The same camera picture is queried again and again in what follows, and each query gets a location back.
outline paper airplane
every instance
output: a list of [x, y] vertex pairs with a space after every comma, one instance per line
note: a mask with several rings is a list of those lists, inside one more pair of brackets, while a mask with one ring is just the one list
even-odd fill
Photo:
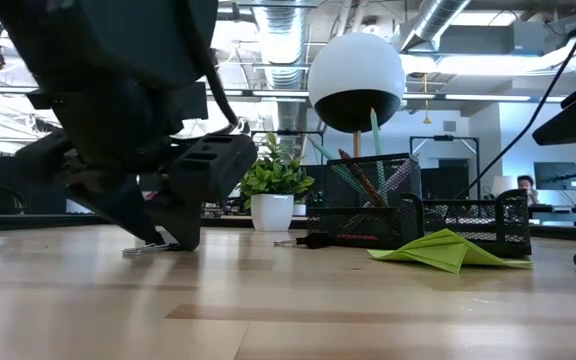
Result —
[[397, 250], [368, 250], [375, 260], [418, 261], [459, 274], [461, 265], [506, 266], [532, 269], [530, 260], [501, 259], [444, 229], [412, 241]]

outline potted plant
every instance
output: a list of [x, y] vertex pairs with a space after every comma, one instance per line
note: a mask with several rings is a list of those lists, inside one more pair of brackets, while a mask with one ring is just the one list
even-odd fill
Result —
[[258, 159], [241, 179], [241, 190], [259, 231], [287, 231], [293, 214], [294, 196], [305, 193], [314, 179], [299, 166], [290, 149], [277, 143], [274, 133], [264, 143], [268, 153]]
[[306, 201], [304, 199], [295, 200], [295, 205], [292, 207], [293, 216], [306, 216]]

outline monitor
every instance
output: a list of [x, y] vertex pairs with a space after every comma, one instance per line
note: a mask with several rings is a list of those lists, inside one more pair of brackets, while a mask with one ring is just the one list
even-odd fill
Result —
[[537, 190], [576, 190], [576, 162], [535, 163]]

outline white spherical lamp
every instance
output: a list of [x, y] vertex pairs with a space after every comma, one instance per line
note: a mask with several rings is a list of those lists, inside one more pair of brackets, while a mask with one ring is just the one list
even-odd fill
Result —
[[379, 36], [350, 33], [326, 45], [308, 76], [310, 101], [321, 120], [342, 132], [369, 131], [370, 109], [379, 125], [399, 108], [406, 74], [397, 50]]

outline person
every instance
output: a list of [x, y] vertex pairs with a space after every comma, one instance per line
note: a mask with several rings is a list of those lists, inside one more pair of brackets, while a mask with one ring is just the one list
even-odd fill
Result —
[[528, 191], [528, 206], [539, 205], [539, 193], [533, 189], [535, 180], [530, 175], [517, 177], [517, 187]]

